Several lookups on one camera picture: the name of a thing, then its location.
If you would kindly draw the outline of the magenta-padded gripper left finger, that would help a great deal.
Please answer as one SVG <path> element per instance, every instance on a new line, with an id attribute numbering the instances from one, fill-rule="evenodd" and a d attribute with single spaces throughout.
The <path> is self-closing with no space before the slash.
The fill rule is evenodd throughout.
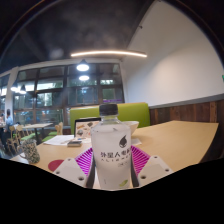
<path id="1" fill-rule="evenodd" d="M 95 181 L 95 163 L 91 148 L 75 158 L 66 158 L 54 174 L 84 188 L 92 188 Z"/>

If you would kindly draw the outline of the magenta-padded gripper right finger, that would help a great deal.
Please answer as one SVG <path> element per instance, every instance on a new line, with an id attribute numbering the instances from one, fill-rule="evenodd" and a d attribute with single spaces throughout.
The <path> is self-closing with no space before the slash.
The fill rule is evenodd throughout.
<path id="1" fill-rule="evenodd" d="M 146 186 L 173 173 L 173 170 L 158 156 L 150 156 L 141 149 L 132 146 L 132 186 Z"/>

